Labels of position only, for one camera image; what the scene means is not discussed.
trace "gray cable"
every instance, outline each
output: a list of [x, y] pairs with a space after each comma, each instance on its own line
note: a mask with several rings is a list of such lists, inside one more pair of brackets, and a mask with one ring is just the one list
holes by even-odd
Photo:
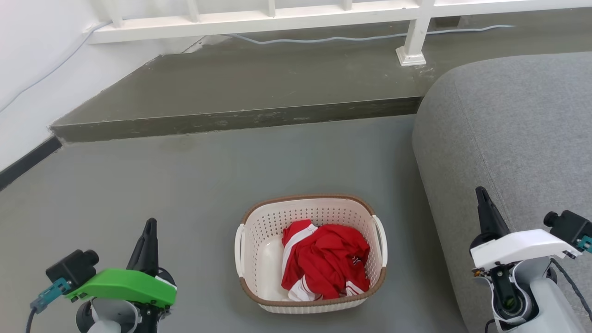
[[[438, 34], [448, 34], [448, 33], [479, 33], [482, 31], [487, 31], [490, 29], [495, 28], [512, 28], [515, 25], [492, 25], [491, 27], [486, 28], [471, 28], [471, 29], [450, 29], [450, 30], [440, 30], [440, 31], [428, 31], [428, 35], [438, 35]], [[311, 40], [301, 40], [301, 39], [274, 39], [274, 40], [267, 40], [267, 41], [258, 41], [254, 39], [250, 39], [245, 36], [237, 35], [237, 34], [228, 34], [227, 36], [242, 39], [249, 41], [251, 43], [255, 43], [257, 45], [267, 45], [267, 44], [274, 44], [274, 43], [301, 43], [301, 44], [311, 44], [311, 43], [324, 43], [325, 41], [332, 41], [332, 40], [348, 40], [348, 41], [367, 41], [367, 40], [377, 40], [377, 39], [387, 39], [387, 38], [394, 38], [394, 37], [404, 37], [407, 34], [394, 34], [394, 35], [386, 35], [386, 36], [374, 36], [374, 37], [365, 37], [365, 38], [351, 38], [351, 37], [329, 37], [323, 39], [311, 39]]]
[[584, 299], [584, 296], [582, 295], [582, 293], [580, 292], [580, 290], [578, 289], [578, 287], [575, 285], [575, 282], [567, 274], [567, 272], [565, 271], [565, 269], [563, 269], [563, 267], [561, 267], [561, 265], [559, 265], [559, 263], [557, 262], [557, 260], [555, 260], [555, 258], [551, 257], [551, 262], [555, 264], [555, 266], [557, 267], [557, 269], [561, 273], [563, 273], [563, 275], [565, 276], [565, 279], [567, 280], [567, 282], [569, 284], [571, 284], [571, 287], [572, 287], [572, 289], [574, 289], [575, 294], [580, 299], [580, 302], [582, 303], [582, 306], [584, 307], [584, 310], [586, 310], [586, 312], [588, 312], [588, 317], [590, 318], [590, 321], [592, 321], [592, 311], [590, 310], [590, 307], [588, 306], [588, 303]]
[[76, 52], [78, 52], [78, 50], [80, 50], [80, 48], [84, 45], [84, 43], [86, 43], [86, 41], [88, 40], [88, 37], [91, 36], [91, 34], [93, 32], [95, 32], [95, 30], [99, 29], [99, 28], [103, 28], [104, 26], [106, 26], [107, 24], [111, 23], [109, 22], [104, 22], [101, 23], [97, 26], [95, 26], [94, 28], [92, 28], [88, 34], [86, 34], [86, 36], [84, 37], [84, 39], [82, 40], [82, 42], [78, 45], [78, 47], [74, 50], [74, 52], [70, 53], [69, 56], [67, 56], [63, 61], [61, 61], [57, 66], [53, 67], [51, 70], [49, 70], [45, 75], [43, 75], [40, 79], [38, 79], [37, 81], [35, 81], [34, 83], [30, 84], [28, 87], [24, 88], [23, 90], [21, 90], [18, 94], [15, 94], [12, 98], [8, 99], [8, 102], [5, 103], [4, 105], [2, 105], [2, 107], [0, 107], [0, 113], [2, 113], [10, 104], [12, 104], [12, 102], [14, 102], [23, 92], [31, 89], [34, 85], [36, 85], [37, 83], [43, 81], [46, 77], [50, 76], [53, 72], [55, 72], [58, 68], [62, 67], [62, 65], [64, 63], [66, 63], [68, 60], [70, 60], [70, 58], [76, 54]]
[[485, 333], [489, 332], [489, 325], [495, 323], [496, 320], [495, 319], [490, 319], [487, 323], [485, 323]]
[[29, 313], [29, 318], [27, 319], [27, 326], [25, 327], [25, 333], [31, 333], [31, 326], [33, 324], [33, 316], [37, 312], [37, 308], [32, 308], [31, 313]]

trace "white railing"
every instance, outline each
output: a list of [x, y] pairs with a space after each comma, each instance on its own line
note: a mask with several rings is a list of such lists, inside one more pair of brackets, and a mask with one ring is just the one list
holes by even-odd
[[102, 0], [112, 23], [95, 31], [90, 43], [410, 21], [405, 45], [397, 49], [403, 66], [426, 63], [422, 46], [433, 17], [592, 7], [592, 0], [342, 0], [339, 5], [277, 8], [275, 0], [268, 0], [261, 11], [200, 14], [198, 2], [204, 0], [186, 0], [186, 16], [124, 20], [119, 1], [125, 0]]

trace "red clothing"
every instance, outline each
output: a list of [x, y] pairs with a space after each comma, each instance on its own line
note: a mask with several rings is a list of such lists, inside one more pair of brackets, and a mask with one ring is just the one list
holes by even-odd
[[370, 246], [354, 228], [292, 223], [282, 238], [282, 287], [292, 300], [334, 299], [367, 292]]

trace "white plastic basket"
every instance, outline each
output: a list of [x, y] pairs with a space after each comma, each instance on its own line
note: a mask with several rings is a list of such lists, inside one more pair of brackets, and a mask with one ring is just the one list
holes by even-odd
[[[294, 302], [281, 287], [282, 232], [294, 221], [338, 224], [360, 231], [370, 255], [366, 274], [370, 289], [360, 295], [338, 299]], [[265, 201], [245, 215], [234, 240], [236, 273], [244, 292], [262, 308], [274, 313], [319, 313], [362, 304], [382, 285], [387, 267], [387, 239], [382, 223], [364, 201], [350, 196], [296, 196]]]

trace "gray sofa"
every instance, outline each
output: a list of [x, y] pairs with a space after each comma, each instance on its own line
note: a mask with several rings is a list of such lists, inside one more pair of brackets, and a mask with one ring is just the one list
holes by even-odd
[[[463, 319], [469, 332], [483, 332], [493, 316], [490, 291], [471, 274], [469, 244], [480, 232], [475, 187], [488, 189], [511, 231], [545, 229], [551, 210], [592, 219], [592, 53], [453, 69], [423, 100], [413, 149]], [[592, 302], [592, 254], [560, 263]], [[559, 286], [592, 332], [562, 276]]]

